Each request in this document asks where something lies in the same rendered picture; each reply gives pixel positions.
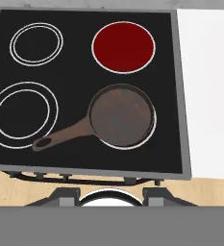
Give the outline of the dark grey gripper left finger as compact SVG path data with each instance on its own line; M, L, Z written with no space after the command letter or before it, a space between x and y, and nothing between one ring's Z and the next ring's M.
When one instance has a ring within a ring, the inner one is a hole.
M58 187L49 197L28 204L28 207L79 207L80 195L79 187Z

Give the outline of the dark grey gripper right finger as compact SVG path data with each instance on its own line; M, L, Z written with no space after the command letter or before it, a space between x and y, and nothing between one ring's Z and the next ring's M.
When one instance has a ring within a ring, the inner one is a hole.
M145 207L193 206L191 202L174 197L165 187L145 187L142 190Z

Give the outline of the white and black round thing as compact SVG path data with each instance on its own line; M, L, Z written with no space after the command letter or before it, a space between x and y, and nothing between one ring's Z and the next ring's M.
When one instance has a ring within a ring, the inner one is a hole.
M82 207L141 207L142 202L131 193L112 188L89 192L80 199Z

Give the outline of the brown frying pan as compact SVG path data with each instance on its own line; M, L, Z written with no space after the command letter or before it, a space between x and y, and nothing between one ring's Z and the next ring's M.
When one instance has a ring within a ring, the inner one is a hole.
M157 126L156 109L136 86L106 86L91 100L87 115L76 124L35 140L35 152L81 136L95 135L113 149L133 150L150 139Z

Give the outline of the black glass hob grey frame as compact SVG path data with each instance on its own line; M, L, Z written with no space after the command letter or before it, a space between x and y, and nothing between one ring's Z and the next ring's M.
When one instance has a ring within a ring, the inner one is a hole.
M148 141L118 150L88 135L33 150L115 84L152 101L157 126ZM177 14L0 8L0 170L189 179Z

